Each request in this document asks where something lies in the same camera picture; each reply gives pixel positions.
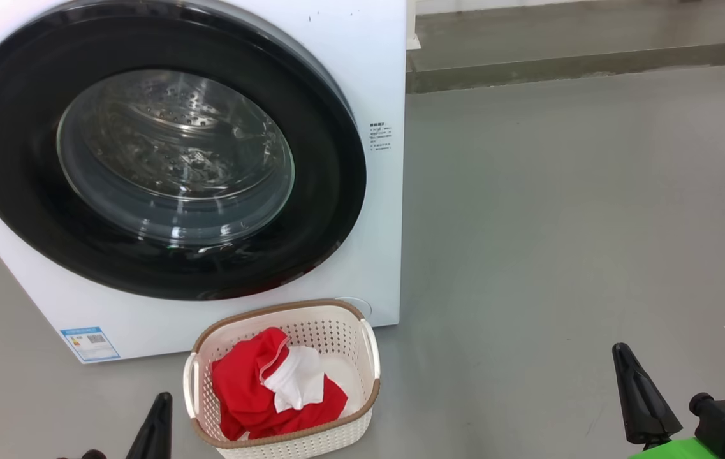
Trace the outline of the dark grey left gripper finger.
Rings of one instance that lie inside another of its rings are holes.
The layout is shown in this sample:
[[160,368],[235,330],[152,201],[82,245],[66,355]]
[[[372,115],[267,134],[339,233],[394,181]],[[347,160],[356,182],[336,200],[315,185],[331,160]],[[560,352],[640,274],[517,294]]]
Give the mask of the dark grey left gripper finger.
[[156,395],[126,458],[169,459],[171,457],[172,418],[172,395],[169,392]]

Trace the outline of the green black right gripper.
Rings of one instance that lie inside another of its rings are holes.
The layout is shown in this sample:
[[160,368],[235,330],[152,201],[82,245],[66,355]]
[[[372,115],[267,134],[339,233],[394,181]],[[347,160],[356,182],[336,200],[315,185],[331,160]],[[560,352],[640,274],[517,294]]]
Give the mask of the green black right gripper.
[[683,425],[631,347],[616,343],[612,355],[626,439],[644,446],[629,458],[725,458],[725,445],[724,449],[711,450],[696,437],[671,441]]

